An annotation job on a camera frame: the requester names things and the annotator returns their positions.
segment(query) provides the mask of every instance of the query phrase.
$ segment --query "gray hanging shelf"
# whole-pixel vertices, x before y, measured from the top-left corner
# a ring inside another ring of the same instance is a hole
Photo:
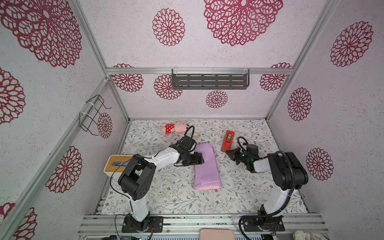
[[[172,69],[172,87],[177,90],[247,89],[249,69],[244,74],[176,74]]]

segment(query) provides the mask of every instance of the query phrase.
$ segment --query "floral tablecloth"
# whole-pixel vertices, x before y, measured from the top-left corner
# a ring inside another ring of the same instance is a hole
[[[175,143],[183,134],[164,134],[162,123],[175,120],[137,120],[131,123],[121,154],[149,155]],[[195,126],[196,142],[210,142],[214,146],[222,188],[198,191],[193,189],[194,167],[174,167],[156,171],[151,189],[147,193],[149,211],[154,214],[251,214],[257,213],[267,201],[274,183],[271,173],[250,173],[245,165],[236,165],[221,151],[227,130],[245,137],[259,146],[259,155],[278,150],[266,121],[264,120],[186,120]],[[238,147],[233,141],[232,149]],[[118,177],[112,180],[113,187],[121,191]],[[112,189],[108,191],[102,214],[128,214],[131,211],[128,198]],[[295,192],[285,213],[307,213],[300,195]]]

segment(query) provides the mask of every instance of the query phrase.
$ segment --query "pink object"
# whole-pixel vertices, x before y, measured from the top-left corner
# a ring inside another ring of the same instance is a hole
[[[195,152],[200,152],[203,155],[204,163],[195,165],[195,184],[193,188],[196,190],[220,189],[220,175],[212,144],[199,144],[196,146]]]
[[[170,124],[163,123],[161,130],[165,134],[170,134],[173,132],[184,133],[187,130],[187,124],[183,121],[175,122],[174,124],[173,123],[170,123]]]

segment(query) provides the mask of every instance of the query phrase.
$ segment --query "crumpled white fabric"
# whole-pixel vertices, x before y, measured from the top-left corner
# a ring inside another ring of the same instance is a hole
[[[294,240],[329,240],[322,233],[295,231],[293,233]]]

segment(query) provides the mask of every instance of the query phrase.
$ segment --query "red tool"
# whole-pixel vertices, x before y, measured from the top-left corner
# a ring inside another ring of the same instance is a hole
[[[227,130],[227,133],[225,134],[223,146],[221,147],[221,151],[225,152],[227,150],[231,150],[233,138],[235,137],[235,133],[232,131]]]

